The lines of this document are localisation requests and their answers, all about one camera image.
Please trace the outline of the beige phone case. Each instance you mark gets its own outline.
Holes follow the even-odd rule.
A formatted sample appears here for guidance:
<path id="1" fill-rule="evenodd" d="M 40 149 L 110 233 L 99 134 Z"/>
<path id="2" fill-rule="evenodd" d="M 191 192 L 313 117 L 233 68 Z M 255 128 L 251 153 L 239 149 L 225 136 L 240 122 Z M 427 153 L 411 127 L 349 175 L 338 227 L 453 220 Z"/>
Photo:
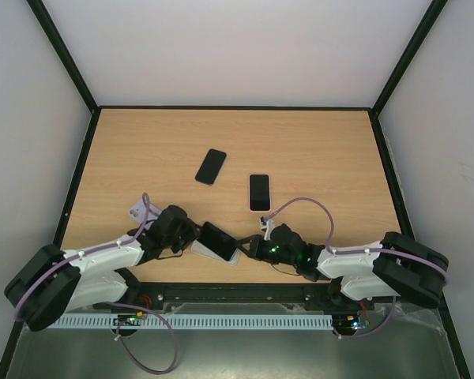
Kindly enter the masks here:
<path id="1" fill-rule="evenodd" d="M 216 253 L 214 253 L 211 249 L 201 244 L 198 240 L 193 241 L 190 249 L 193 253 L 196 253 L 203 257 L 207 257 L 207 258 L 213 259 L 214 261 L 218 261 L 220 263 L 231 265 L 231 266 L 235 266 L 238 264 L 239 255 L 241 253 L 239 249 L 236 249 L 231 256 L 231 259 L 229 261 L 226 261 L 222 257 L 218 256 Z"/>

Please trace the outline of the green-edged black phone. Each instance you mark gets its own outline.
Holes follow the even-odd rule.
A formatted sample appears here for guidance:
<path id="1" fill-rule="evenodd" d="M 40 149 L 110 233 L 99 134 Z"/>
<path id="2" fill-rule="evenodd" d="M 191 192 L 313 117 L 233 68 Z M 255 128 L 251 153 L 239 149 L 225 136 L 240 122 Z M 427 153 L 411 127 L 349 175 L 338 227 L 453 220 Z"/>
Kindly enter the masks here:
<path id="1" fill-rule="evenodd" d="M 229 262 L 237 250 L 237 240 L 210 222 L 204 222 L 197 239 L 223 261 Z"/>

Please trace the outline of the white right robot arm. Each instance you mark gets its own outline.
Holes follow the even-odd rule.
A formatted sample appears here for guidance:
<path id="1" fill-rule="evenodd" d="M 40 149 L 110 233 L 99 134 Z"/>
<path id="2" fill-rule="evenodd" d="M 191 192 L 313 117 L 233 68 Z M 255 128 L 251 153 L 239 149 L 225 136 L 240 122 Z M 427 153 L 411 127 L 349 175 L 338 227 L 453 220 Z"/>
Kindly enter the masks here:
<path id="1" fill-rule="evenodd" d="M 302 240 L 281 224 L 265 235 L 237 241 L 249 258 L 271 265 L 289 265 L 306 280 L 333 280 L 330 303 L 340 309 L 366 298 L 402 298 L 423 308 L 436 308 L 447 285 L 449 260 L 441 253 L 389 231 L 363 246 L 334 247 Z"/>

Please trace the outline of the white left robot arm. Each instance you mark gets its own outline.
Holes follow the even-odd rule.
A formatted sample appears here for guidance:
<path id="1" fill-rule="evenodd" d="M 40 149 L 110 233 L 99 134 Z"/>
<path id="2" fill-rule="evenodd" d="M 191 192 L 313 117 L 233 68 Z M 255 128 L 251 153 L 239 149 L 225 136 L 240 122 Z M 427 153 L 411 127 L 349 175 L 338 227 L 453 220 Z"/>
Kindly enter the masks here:
<path id="1" fill-rule="evenodd" d="M 16 320 L 41 331 L 71 310 L 121 300 L 136 282 L 128 268 L 157 260 L 165 250 L 181 253 L 197 236 L 197 224 L 182 208 L 169 205 L 110 242 L 78 250 L 43 246 L 4 295 Z"/>

